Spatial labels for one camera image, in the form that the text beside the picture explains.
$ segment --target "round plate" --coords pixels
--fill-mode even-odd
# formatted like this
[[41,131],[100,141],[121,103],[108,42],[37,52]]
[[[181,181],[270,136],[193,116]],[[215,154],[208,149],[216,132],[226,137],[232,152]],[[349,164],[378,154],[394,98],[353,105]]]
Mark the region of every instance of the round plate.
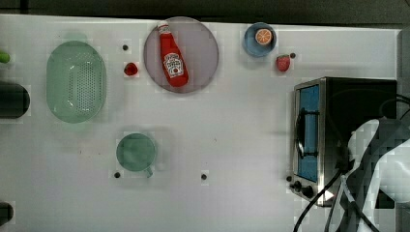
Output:
[[[262,45],[256,41],[255,36],[256,32],[259,29],[268,29],[272,32],[273,37],[270,43]],[[256,57],[261,57],[269,54],[269,52],[271,52],[275,48],[276,43],[277,34],[275,33],[275,30],[270,25],[264,22],[257,22],[251,25],[245,33],[243,46],[248,54]]]
[[144,47],[144,63],[148,74],[163,89],[174,93],[184,94],[204,88],[211,82],[220,57],[214,35],[204,24],[193,18],[178,16],[166,21],[184,57],[190,79],[182,87],[172,87],[166,80],[157,27],[148,36]]

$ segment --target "green object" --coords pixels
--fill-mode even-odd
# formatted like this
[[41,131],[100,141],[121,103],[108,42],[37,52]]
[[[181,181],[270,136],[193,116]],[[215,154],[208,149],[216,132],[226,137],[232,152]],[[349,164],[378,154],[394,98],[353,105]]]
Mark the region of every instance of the green object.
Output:
[[46,98],[51,112],[67,123],[94,117],[106,96],[102,57],[89,44],[71,41],[58,46],[47,62]]
[[153,175],[151,164],[157,150],[154,142],[146,135],[132,133],[125,136],[117,146],[117,160],[129,171],[146,171],[147,177]]
[[0,63],[9,63],[10,55],[4,51],[0,50]]

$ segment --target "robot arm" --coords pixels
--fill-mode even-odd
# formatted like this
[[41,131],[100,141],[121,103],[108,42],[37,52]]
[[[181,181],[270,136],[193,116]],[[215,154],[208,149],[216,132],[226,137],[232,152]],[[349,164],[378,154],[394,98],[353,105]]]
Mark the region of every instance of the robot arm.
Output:
[[396,202],[410,201],[410,130],[398,120],[371,120],[352,134],[348,146],[355,164],[342,177],[329,231],[372,231],[368,224],[374,225],[379,189]]

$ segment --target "oven knob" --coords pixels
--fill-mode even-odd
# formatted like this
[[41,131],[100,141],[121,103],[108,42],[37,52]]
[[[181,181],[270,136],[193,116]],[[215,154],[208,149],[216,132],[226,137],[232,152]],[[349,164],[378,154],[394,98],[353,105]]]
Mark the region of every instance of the oven knob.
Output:
[[307,198],[311,198],[313,196],[313,188],[311,186],[303,187],[302,194]]
[[293,188],[296,192],[300,192],[302,189],[302,184],[299,181],[296,181],[293,183],[293,185],[290,185],[291,188]]

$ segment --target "ketchup label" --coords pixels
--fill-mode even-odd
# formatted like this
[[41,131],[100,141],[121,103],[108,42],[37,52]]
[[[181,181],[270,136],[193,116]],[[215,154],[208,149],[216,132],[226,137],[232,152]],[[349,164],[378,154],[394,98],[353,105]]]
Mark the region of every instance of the ketchup label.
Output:
[[162,26],[159,28],[160,30],[160,34],[168,34],[171,33],[171,31],[169,30],[169,26]]
[[168,53],[164,56],[163,64],[168,71],[169,77],[184,74],[184,65],[180,56],[176,53]]

